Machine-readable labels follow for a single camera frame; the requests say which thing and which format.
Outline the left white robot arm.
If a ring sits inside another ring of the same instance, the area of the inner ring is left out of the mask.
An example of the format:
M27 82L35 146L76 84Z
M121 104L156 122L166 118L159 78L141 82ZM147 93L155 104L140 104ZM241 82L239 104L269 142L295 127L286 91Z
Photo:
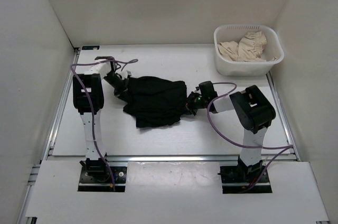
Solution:
M108 164L100 125L100 113L104 107L102 81L106 80L117 89L125 89L125 81L116 73L122 69L122 62L114 57L96 57L93 63L74 63L70 66L73 73L73 105L80 114L86 141L86 160L82 166L89 176L99 183L108 182L115 186L115 175Z

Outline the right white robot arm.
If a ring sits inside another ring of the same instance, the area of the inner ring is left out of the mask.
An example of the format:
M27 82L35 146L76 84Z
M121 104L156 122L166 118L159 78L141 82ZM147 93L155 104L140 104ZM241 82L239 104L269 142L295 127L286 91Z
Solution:
M261 151L266 131L276 118L275 109L256 85L221 96L213 85L210 81L203 82L189 94L187 112L193 115L199 109L213 114L236 112L244 134L242 144L233 143L241 147L234 176L239 181L248 182L262 172Z

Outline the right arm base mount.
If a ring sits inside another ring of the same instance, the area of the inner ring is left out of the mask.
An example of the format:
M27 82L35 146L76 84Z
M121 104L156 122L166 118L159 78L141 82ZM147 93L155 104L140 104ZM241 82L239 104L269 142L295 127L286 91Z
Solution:
M261 170L255 171L248 176L240 173L237 166L220 166L220 172L223 194L264 194L272 193L268 172Z

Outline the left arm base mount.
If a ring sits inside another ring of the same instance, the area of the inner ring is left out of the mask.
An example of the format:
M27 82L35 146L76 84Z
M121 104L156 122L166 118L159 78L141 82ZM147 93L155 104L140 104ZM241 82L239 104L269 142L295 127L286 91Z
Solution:
M111 166L114 182L112 183L111 173L107 169L88 171L83 161L79 177L79 192L125 192L127 180L126 166Z

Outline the black trousers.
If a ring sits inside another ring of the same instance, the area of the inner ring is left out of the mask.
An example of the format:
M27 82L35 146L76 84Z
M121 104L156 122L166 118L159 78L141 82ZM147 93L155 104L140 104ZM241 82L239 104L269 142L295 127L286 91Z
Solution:
M123 111L136 119L137 128L171 126L181 120L186 101L184 81L151 76L130 78Z

